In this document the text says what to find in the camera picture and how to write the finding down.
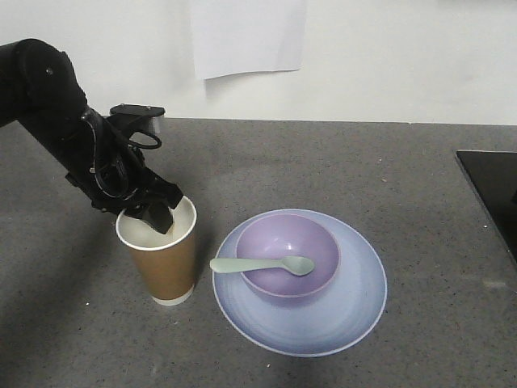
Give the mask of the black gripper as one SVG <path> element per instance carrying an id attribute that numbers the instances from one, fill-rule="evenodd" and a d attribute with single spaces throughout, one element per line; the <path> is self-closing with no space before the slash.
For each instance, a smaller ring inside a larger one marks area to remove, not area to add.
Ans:
<path id="1" fill-rule="evenodd" d="M 127 209 L 166 234 L 174 223 L 170 209 L 183 193 L 145 165 L 143 152 L 161 145 L 158 135 L 120 131 L 107 117 L 82 116 L 65 136 L 66 178 L 94 208 L 114 214 Z"/>

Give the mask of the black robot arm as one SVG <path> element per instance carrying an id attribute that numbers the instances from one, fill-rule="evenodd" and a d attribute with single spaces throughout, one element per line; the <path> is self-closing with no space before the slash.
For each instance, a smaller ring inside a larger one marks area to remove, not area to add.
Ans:
<path id="1" fill-rule="evenodd" d="M 37 39 L 1 47 L 1 124 L 18 121 L 67 171 L 67 180 L 103 212 L 140 219 L 160 234 L 172 227 L 183 193 L 145 165 L 162 144 L 161 107 L 92 109 L 66 53 Z"/>

